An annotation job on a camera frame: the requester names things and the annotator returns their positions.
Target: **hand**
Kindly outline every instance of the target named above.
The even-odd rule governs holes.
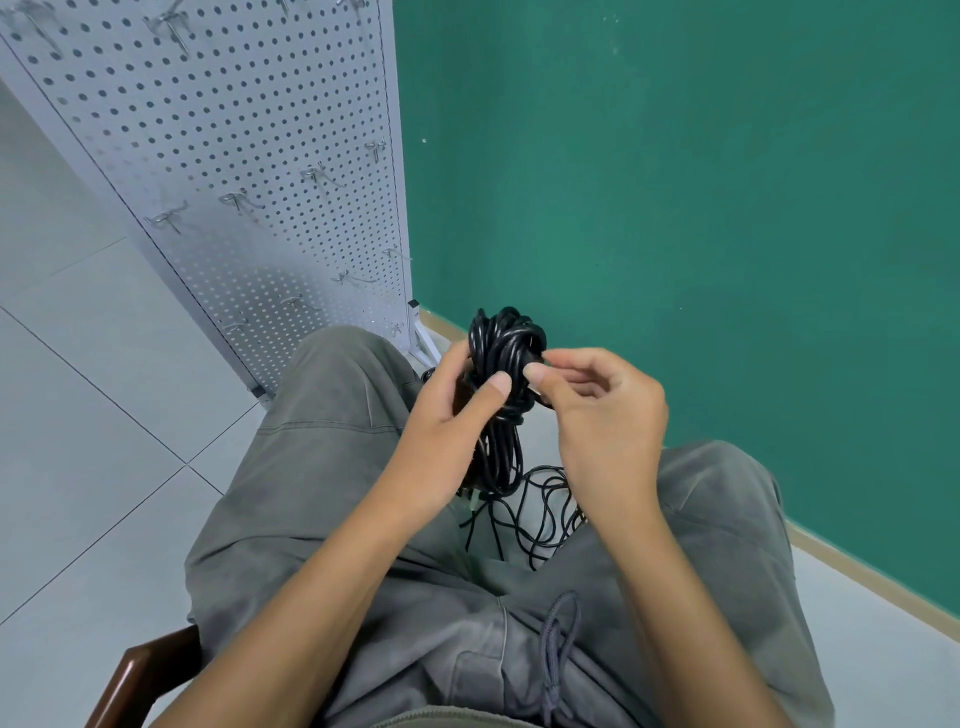
[[[560,457],[570,492],[603,528],[631,513],[660,514],[657,468],[668,409],[660,383],[604,349],[554,349],[552,367],[523,374],[560,424]]]
[[[469,348],[460,341],[444,354],[423,385],[400,442],[371,490],[385,498],[412,527],[410,535],[432,521],[450,502],[467,473],[480,432],[510,394],[510,375],[497,372],[476,391],[459,414],[453,413],[457,379]]]

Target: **drawstring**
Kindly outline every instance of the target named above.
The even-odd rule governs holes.
[[[573,623],[564,640],[560,642],[562,635],[557,615],[567,602],[573,603]],[[556,598],[540,630],[540,669],[543,671],[543,696],[540,699],[540,706],[544,728],[550,728],[553,712],[558,708],[564,717],[573,718],[569,706],[560,696],[560,684],[564,677],[566,660],[570,656],[570,650],[573,649],[573,641],[577,639],[578,629],[580,629],[580,602],[577,600],[577,593],[570,590]]]

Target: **chair armrest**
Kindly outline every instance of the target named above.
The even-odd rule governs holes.
[[[86,728],[140,728],[156,699],[196,677],[201,663],[196,625],[129,648]]]

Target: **forearm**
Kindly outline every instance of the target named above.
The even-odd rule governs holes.
[[[406,529],[374,486],[155,727],[308,725],[377,587],[412,535]]]
[[[622,574],[670,728],[789,728],[660,510],[598,530]]]

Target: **left hand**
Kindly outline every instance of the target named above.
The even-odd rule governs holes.
[[[371,490],[402,515],[410,535],[430,523],[456,495],[480,432],[510,394],[513,382],[497,372],[454,415],[457,379],[469,357],[466,341],[453,344],[423,385],[393,457]]]

